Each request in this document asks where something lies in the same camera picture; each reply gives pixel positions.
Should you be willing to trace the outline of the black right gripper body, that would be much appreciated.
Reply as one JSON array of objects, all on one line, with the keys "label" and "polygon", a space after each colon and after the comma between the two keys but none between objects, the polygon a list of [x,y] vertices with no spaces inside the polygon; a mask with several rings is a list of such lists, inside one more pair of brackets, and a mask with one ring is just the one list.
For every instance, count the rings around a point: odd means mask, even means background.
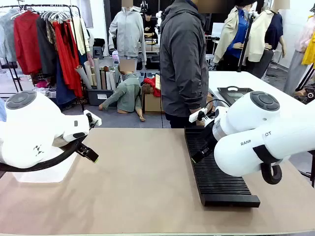
[{"label": "black right gripper body", "polygon": [[204,152],[213,151],[215,149],[215,146],[217,144],[217,140],[214,137],[213,133],[209,133],[204,136],[205,145],[203,146],[202,150]]}]

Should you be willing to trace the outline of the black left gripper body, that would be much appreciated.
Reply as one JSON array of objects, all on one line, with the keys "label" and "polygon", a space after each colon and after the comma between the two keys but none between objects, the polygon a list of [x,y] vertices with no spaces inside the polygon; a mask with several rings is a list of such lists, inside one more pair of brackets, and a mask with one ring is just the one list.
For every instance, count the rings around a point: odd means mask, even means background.
[{"label": "black left gripper body", "polygon": [[86,154],[87,153],[87,147],[82,143],[82,140],[78,140],[75,143],[75,151],[78,154]]}]

